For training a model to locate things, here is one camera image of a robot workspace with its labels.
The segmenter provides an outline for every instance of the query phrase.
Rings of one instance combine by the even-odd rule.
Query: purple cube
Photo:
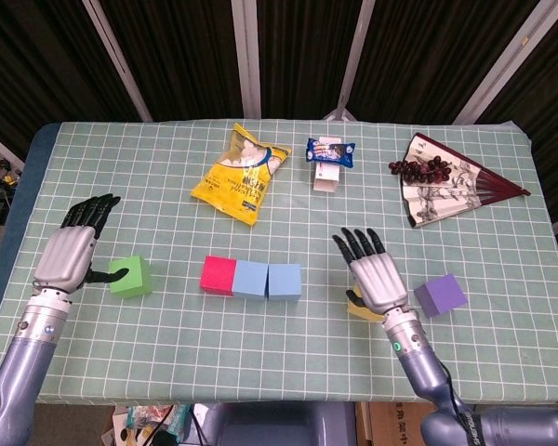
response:
[[[424,283],[414,293],[429,318],[467,303],[467,297],[452,274]]]

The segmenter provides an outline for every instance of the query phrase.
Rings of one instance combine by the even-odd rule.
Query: snack packet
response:
[[[348,144],[323,144],[317,139],[308,138],[306,161],[341,164],[352,168],[354,150],[355,143],[353,142]]]
[[[230,148],[211,166],[191,195],[252,226],[272,174],[290,153],[288,147],[258,142],[235,124]]]
[[[151,435],[159,422],[166,416],[170,406],[131,406],[126,419],[127,446],[141,446]],[[176,442],[184,440],[184,424],[190,409],[189,404],[173,406],[161,429],[176,437]]]

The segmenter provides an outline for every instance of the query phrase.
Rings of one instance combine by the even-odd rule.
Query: grid tablecloth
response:
[[[240,121],[293,155],[275,173],[253,228],[190,197],[228,147],[233,121],[66,123],[60,128],[0,307],[0,360],[48,236],[71,205],[122,197],[94,269],[144,256],[153,293],[120,300],[100,285],[73,310],[40,401],[413,400],[379,324],[349,316],[352,275],[330,236],[377,230],[411,290],[454,273],[469,305],[423,318],[467,401],[558,400],[558,252],[530,141],[514,125],[413,126]],[[411,229],[388,162],[421,132],[530,190]],[[312,191],[308,137],[355,142],[334,194]],[[300,263],[299,302],[204,296],[206,255]]]

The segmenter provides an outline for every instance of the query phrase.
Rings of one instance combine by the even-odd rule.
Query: yellow object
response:
[[[17,180],[13,177],[11,177],[10,175],[5,175],[4,178],[2,178],[3,181],[5,181],[8,186],[12,186],[13,184],[15,184],[17,182]]]
[[[288,147],[258,142],[235,124],[229,150],[211,166],[191,195],[252,226],[272,174],[290,153]]]
[[[358,296],[362,296],[362,292],[360,291],[360,287],[356,284],[353,287],[353,292]],[[347,300],[347,312],[357,316],[358,318],[366,319],[370,322],[382,322],[384,321],[384,317],[379,314],[376,314],[370,311],[367,307],[358,307],[356,306],[351,300]]]

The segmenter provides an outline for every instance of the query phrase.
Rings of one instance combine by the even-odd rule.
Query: black curtain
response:
[[[480,117],[513,120],[531,138],[551,220],[558,220],[558,21]]]
[[[347,108],[360,121],[451,124],[535,0],[378,0]]]
[[[231,0],[101,0],[155,121],[242,117]]]
[[[323,119],[335,109],[361,4],[257,2],[263,118]]]
[[[0,1],[0,141],[24,159],[60,121],[139,116],[81,1]]]

